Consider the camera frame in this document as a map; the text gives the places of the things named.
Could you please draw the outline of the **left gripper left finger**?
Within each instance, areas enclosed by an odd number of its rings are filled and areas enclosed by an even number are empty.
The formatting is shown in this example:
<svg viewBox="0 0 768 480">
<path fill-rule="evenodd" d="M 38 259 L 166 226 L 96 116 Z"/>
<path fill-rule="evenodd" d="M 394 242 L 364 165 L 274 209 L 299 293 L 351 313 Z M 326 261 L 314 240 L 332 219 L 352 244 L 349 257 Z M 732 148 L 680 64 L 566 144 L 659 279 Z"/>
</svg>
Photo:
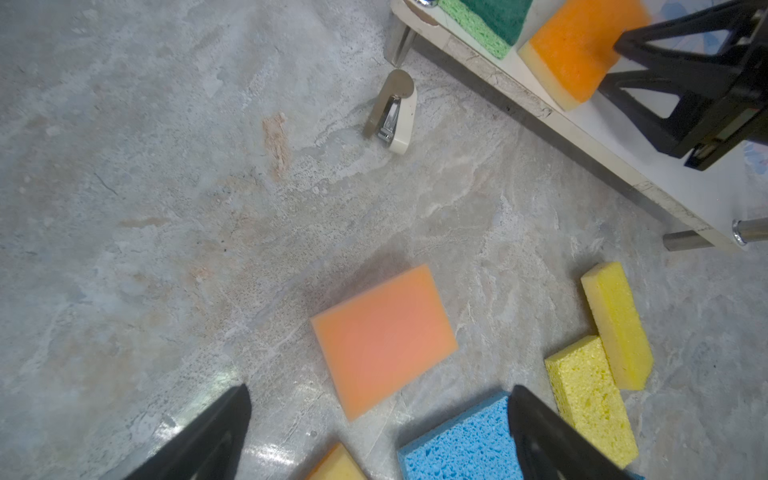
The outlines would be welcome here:
<svg viewBox="0 0 768 480">
<path fill-rule="evenodd" d="M 247 386 L 228 389 L 128 477 L 233 479 L 251 414 Z"/>
</svg>

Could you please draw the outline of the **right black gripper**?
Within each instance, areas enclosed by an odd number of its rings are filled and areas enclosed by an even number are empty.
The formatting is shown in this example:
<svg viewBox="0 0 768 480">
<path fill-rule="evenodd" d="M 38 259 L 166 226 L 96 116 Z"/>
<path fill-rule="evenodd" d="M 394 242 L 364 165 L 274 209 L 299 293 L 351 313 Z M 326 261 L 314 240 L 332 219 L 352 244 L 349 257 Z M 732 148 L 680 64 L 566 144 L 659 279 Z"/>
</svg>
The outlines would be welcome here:
<svg viewBox="0 0 768 480">
<path fill-rule="evenodd" d="M 675 80 L 693 78 L 690 91 L 635 70 L 610 73 L 598 88 L 658 152 L 704 171 L 743 140 L 767 141 L 765 1 L 726 1 L 629 30 L 614 50 Z M 654 112 L 632 90 L 669 95 L 672 111 Z"/>
</svg>

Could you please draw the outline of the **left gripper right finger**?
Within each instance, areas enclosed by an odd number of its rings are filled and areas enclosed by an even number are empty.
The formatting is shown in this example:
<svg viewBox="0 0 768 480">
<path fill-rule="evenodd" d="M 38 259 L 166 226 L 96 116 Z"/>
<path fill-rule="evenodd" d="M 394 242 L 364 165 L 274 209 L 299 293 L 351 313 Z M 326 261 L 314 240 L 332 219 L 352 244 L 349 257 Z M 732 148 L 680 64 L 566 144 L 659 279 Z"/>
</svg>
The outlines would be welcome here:
<svg viewBox="0 0 768 480">
<path fill-rule="evenodd" d="M 632 479 L 525 386 L 512 389 L 507 414 L 525 479 Z"/>
</svg>

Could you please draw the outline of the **green scrub sponge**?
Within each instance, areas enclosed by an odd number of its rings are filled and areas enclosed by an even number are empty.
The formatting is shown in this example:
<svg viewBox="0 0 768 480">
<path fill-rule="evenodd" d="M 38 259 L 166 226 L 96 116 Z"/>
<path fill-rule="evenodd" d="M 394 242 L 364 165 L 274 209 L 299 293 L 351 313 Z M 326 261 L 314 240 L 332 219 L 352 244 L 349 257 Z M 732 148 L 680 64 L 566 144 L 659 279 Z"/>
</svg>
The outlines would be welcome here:
<svg viewBox="0 0 768 480">
<path fill-rule="evenodd" d="M 532 0 L 440 0 L 439 7 L 496 59 L 517 42 Z"/>
</svg>

